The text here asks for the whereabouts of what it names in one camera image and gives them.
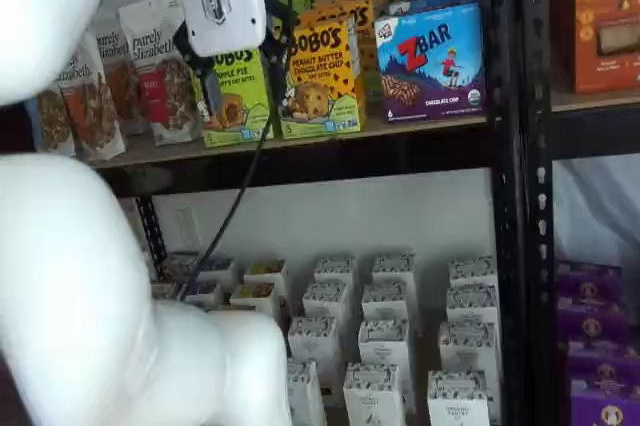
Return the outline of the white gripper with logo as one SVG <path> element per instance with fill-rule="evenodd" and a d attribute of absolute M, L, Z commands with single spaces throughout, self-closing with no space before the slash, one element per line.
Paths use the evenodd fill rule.
<path fill-rule="evenodd" d="M 175 46 L 195 74 L 208 115 L 221 100 L 214 58 L 261 46 L 273 97 L 284 97 L 292 48 L 294 9 L 281 0 L 182 0 L 185 23 L 175 32 Z M 266 30 L 266 13 L 280 21 L 279 34 Z"/>

